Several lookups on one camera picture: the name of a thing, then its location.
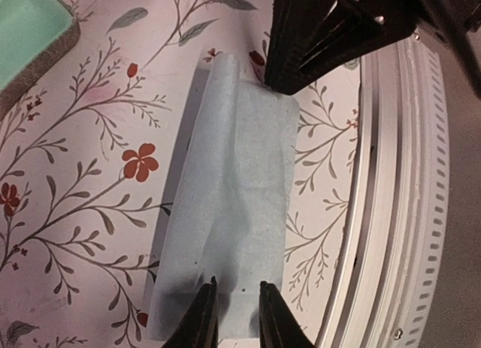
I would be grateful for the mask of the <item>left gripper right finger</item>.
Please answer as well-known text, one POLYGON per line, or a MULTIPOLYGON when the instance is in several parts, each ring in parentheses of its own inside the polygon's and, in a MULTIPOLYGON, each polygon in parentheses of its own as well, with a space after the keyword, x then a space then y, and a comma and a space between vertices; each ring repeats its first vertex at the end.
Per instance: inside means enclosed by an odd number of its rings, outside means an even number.
POLYGON ((313 348, 297 323, 279 289, 262 281, 259 295, 259 341, 261 348, 313 348))

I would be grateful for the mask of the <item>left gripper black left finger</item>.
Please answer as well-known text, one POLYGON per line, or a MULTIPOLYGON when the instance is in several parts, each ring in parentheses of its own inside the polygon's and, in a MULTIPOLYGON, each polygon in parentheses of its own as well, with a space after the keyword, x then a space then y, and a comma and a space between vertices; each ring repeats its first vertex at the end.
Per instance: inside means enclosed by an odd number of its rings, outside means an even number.
POLYGON ((211 277, 198 290, 193 302, 163 347, 211 348, 219 343, 217 282, 211 277))

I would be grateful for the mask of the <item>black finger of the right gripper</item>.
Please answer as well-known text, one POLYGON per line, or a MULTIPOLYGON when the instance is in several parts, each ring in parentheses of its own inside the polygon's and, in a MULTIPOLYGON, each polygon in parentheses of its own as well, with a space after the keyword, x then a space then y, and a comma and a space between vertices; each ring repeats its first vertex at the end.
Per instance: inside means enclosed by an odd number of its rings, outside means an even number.
POLYGON ((409 0, 274 0, 264 83, 294 95, 415 27, 409 0))

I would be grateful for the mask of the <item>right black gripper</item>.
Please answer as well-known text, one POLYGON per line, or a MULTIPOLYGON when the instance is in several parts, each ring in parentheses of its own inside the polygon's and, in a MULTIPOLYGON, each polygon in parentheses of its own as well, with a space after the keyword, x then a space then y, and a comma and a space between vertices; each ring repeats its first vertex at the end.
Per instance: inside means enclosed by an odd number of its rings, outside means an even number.
POLYGON ((477 98, 480 98, 480 66, 467 33, 462 31, 463 26, 456 16, 455 8, 449 0, 419 1, 433 22, 437 24, 473 92, 477 98))

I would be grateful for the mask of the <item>grey glasses case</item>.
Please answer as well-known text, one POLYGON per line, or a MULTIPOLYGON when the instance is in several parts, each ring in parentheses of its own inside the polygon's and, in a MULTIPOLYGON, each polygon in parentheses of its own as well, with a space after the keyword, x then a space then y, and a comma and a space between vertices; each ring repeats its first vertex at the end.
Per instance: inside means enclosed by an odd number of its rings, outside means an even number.
POLYGON ((63 0, 1 0, 1 118, 79 39, 63 0))

